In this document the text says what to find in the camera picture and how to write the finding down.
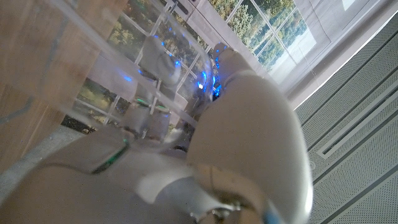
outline glass window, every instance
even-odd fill
[[[107,88],[87,78],[77,98],[103,111],[109,111],[109,107],[115,100],[116,94],[111,93]]]
[[[242,2],[228,25],[251,52],[259,48],[271,33],[250,0]]]
[[[317,43],[298,11],[287,19],[278,36],[296,62],[301,61]]]
[[[257,3],[275,29],[283,23],[295,7],[293,0],[254,0],[254,2]]]
[[[133,62],[136,60],[145,41],[145,34],[120,17],[113,27],[108,42]]]
[[[282,82],[296,66],[276,38],[269,42],[258,59],[277,83]]]
[[[272,38],[270,43],[265,47],[264,51],[259,55],[259,62],[267,69],[271,71],[271,67],[276,63],[276,60],[284,53],[284,48],[276,40]]]
[[[231,12],[234,10],[238,0],[209,0],[210,4],[218,12],[218,14],[226,20]]]
[[[191,35],[192,37],[198,41],[198,43],[203,47],[203,49],[206,50],[208,47],[208,44],[185,22],[184,19],[182,19],[177,12],[173,12],[174,18],[177,20],[177,22],[184,27]]]
[[[129,0],[123,12],[147,32],[152,30],[160,15],[148,0]]]
[[[271,39],[271,35],[269,35],[268,37],[266,37],[260,45],[258,45],[256,48],[253,49],[253,53],[255,56],[257,56],[260,51],[265,47],[265,45],[268,43],[268,41]]]

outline window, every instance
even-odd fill
[[[209,2],[277,82],[317,43],[293,0]]]

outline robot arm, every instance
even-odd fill
[[[223,44],[215,52],[223,94],[201,115],[190,143],[195,179],[221,202],[239,204],[244,217],[305,223],[312,182],[296,115],[239,53]]]

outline green foliage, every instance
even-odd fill
[[[250,38],[244,37],[244,35],[251,28],[252,20],[253,16],[248,14],[248,6],[240,5],[233,18],[228,22],[228,25],[245,45],[250,41]]]
[[[147,32],[151,31],[160,15],[148,0],[129,0],[123,12]]]
[[[119,18],[109,36],[108,43],[118,49],[128,59],[135,61],[144,44],[145,35],[135,27],[124,25],[124,20]]]
[[[263,8],[270,17],[278,15],[284,8],[291,8],[293,0],[256,0],[259,7]]]
[[[209,2],[224,20],[228,18],[236,4],[236,1],[231,0],[209,0]]]

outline tree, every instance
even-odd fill
[[[228,18],[236,4],[231,0],[209,0],[209,2],[224,20]]]
[[[249,43],[250,38],[244,37],[244,34],[250,29],[252,20],[253,16],[248,14],[248,6],[240,5],[233,18],[228,22],[230,28],[245,45]]]
[[[274,17],[285,8],[291,8],[294,5],[293,0],[255,0],[259,7],[267,11],[270,17]]]

